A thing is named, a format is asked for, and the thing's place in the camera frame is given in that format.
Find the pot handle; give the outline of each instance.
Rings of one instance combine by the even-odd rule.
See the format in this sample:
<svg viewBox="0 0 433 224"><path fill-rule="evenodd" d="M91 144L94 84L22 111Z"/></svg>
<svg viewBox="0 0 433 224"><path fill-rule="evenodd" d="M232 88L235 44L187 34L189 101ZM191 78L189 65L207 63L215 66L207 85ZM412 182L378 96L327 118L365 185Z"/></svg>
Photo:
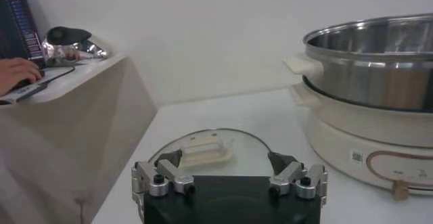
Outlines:
<svg viewBox="0 0 433 224"><path fill-rule="evenodd" d="M323 74L323 64L313 60L305 54L298 54L284 60L284 64L294 74L303 74L307 78L321 76Z"/></svg>
<svg viewBox="0 0 433 224"><path fill-rule="evenodd" d="M297 106L314 108L320 106L320 99L304 83L298 83L289 87L290 95Z"/></svg>

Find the laptop screen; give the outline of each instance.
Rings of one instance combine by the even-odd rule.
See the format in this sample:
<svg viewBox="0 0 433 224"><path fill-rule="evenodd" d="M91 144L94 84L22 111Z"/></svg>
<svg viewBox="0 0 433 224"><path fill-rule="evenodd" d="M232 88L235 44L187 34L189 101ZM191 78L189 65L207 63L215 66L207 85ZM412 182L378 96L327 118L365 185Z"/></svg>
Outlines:
<svg viewBox="0 0 433 224"><path fill-rule="evenodd" d="M0 59L21 57L45 67L27 0L0 0Z"/></svg>

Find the white countertop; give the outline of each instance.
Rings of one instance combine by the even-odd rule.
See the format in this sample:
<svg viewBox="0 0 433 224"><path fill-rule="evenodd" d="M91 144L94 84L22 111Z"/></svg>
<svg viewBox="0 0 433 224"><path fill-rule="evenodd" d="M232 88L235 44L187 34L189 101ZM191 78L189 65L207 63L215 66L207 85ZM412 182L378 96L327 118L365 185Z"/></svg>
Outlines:
<svg viewBox="0 0 433 224"><path fill-rule="evenodd" d="M247 131L264 140L273 151L293 155L307 166L324 163L303 132L306 110L296 107L287 90L210 99L162 107L117 179L93 224L139 224L131 199L131 167L147 160L164 144L208 128ZM323 223L431 223L433 197L411 196L394 202L389 191L356 181L330 165L328 202Z"/></svg>

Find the cable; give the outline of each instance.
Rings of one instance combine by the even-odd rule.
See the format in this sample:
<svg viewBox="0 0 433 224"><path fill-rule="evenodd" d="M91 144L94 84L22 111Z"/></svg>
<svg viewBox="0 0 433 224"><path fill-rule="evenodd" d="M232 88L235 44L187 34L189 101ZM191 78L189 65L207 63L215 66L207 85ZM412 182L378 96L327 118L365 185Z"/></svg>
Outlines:
<svg viewBox="0 0 433 224"><path fill-rule="evenodd" d="M60 78L60 77L63 77L63 76L65 76L65 75L70 74L71 72L74 72L74 71L75 71L75 66L67 66L67 67L68 67L68 68L71 68L71 69L70 69L69 71L67 71L67 72L64 72L63 74L59 74L59 75L57 75L57 76L55 76L55 77L49 79L48 81L44 81L44 82L41 83L41 84L46 84L46 85L48 85L51 81L54 81L54 80L56 80L56 79L58 79L58 78Z"/></svg>

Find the stainless steel pot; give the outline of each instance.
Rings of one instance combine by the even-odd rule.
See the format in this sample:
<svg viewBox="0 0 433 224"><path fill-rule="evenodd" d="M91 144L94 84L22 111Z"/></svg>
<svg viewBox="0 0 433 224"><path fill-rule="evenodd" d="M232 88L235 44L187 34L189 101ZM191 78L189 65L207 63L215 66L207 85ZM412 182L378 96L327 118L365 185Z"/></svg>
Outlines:
<svg viewBox="0 0 433 224"><path fill-rule="evenodd" d="M433 14L374 18L313 31L287 59L305 83L344 102L433 112Z"/></svg>

